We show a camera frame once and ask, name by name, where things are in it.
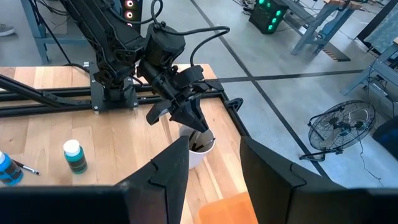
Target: gray floor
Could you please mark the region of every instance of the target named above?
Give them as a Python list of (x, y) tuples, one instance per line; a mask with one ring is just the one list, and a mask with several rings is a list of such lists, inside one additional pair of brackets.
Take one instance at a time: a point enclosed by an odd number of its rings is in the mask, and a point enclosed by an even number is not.
[[(249, 17), (241, 13), (240, 6), (232, 0), (195, 0), (195, 2), (213, 24), (230, 26), (231, 32), (225, 36), (225, 39), (253, 76), (358, 70), (364, 69), (374, 60), (374, 57), (367, 54), (361, 44), (352, 40), (373, 18), (374, 14), (369, 12), (355, 12), (332, 39), (332, 44), (352, 59), (350, 62), (336, 62), (324, 52), (313, 55), (313, 47), (306, 47), (298, 56), (291, 55), (290, 51), (299, 40), (298, 34), (292, 30), (286, 30), (273, 35), (262, 35), (248, 22)], [(309, 9), (314, 13), (322, 6), (321, 1), (314, 6), (311, 0), (302, 2), (314, 8)], [(144, 1), (143, 18), (149, 17), (149, 5), (150, 1)], [(21, 14), (21, 2), (2, 0), (2, 6), (0, 22), (15, 26), (17, 34), (0, 38), (0, 66), (40, 65), (27, 20)], [(366, 7), (372, 12), (380, 10), (378, 6), (366, 5)], [(45, 12), (45, 9), (42, 9), (42, 12), (46, 19), (54, 23), (50, 23), (51, 27), (65, 20), (65, 18)], [(160, 19), (178, 31), (209, 26), (190, 0), (165, 1)], [(284, 27), (285, 24), (281, 24), (279, 29)], [(143, 34), (145, 34), (145, 29), (146, 27), (143, 26)], [(66, 25), (59, 26), (55, 31), (75, 32), (73, 29), (67, 30)], [(193, 48), (210, 35), (212, 33), (187, 36), (186, 49), (176, 62), (188, 63)], [(66, 45), (64, 47), (73, 62), (82, 63), (95, 59), (89, 46)], [(49, 57), (53, 65), (66, 63), (63, 55), (54, 45), (49, 47)], [(203, 46), (195, 56), (195, 63), (209, 63), (219, 78), (247, 76), (219, 39), (212, 40)], [(339, 93), (344, 85), (356, 75), (358, 74), (267, 80), (260, 81), (258, 84), (305, 146), (315, 152), (316, 150), (308, 141), (307, 123), (312, 116), (342, 101), (368, 100), (368, 96), (362, 90), (356, 90), (349, 96)], [(311, 162), (299, 160), (303, 151), (252, 82), (225, 83), (223, 86), (230, 98), (244, 99), (239, 115), (255, 140), (291, 161), (318, 173)], [(372, 102), (377, 104), (377, 99), (372, 99)], [(376, 105), (376, 108), (384, 110), (385, 107)], [(381, 182), (386, 187), (397, 187), (398, 177), (394, 175), (394, 171), (398, 168), (398, 162), (370, 136), (363, 139), (363, 146), (366, 168), (374, 175), (381, 177)], [(380, 187), (378, 180), (363, 169), (360, 152), (360, 145), (356, 144), (346, 149), (342, 155), (329, 155), (320, 165), (333, 181), (345, 187)]]

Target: led light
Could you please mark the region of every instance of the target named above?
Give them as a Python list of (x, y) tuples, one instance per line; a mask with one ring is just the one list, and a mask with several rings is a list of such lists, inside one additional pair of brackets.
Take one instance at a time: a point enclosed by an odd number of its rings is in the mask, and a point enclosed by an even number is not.
[(131, 11), (126, 11), (126, 18), (131, 19), (132, 18), (132, 12)]
[(132, 0), (126, 1), (126, 7), (131, 8), (134, 5)]

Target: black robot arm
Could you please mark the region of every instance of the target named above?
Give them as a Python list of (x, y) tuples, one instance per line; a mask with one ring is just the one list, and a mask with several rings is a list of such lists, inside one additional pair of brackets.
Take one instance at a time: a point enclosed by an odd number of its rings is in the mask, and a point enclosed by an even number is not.
[[(154, 4), (157, 1), (160, 2), (160, 9), (155, 14)], [(158, 122), (160, 116), (170, 113), (170, 120), (201, 132), (208, 129), (200, 108), (201, 95), (207, 91), (208, 86), (196, 83), (204, 79), (203, 69), (191, 63), (190, 68), (178, 72), (178, 68), (172, 64), (184, 51), (184, 35), (211, 31), (210, 29), (178, 33), (164, 22), (157, 22), (156, 17), (163, 8), (163, 2), (154, 0), (151, 19), (130, 22), (134, 26), (154, 21), (143, 38), (126, 24), (126, 19), (115, 13), (113, 0), (61, 0), (61, 3), (95, 50), (99, 71), (94, 74), (94, 78), (105, 87), (105, 98), (123, 100), (120, 92), (127, 88), (123, 80), (135, 75), (136, 62), (139, 61), (137, 76), (144, 77), (163, 99), (147, 114), (149, 124)]]

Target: white sneaker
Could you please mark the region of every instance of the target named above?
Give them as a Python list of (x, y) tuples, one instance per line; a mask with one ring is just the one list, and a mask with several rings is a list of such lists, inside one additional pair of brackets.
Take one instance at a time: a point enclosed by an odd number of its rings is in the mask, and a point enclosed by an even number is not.
[(0, 37), (4, 37), (7, 35), (11, 35), (15, 33), (15, 30), (12, 26), (7, 26), (5, 24), (0, 24)]

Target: white bottle cap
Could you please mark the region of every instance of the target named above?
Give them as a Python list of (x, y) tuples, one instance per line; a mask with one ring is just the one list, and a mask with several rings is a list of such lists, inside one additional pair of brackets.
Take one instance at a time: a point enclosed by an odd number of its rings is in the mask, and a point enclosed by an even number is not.
[(6, 155), (0, 151), (0, 164), (2, 164), (6, 160)]
[(68, 140), (63, 145), (63, 150), (65, 151), (65, 154), (70, 157), (77, 156), (80, 152), (80, 144), (77, 140)]

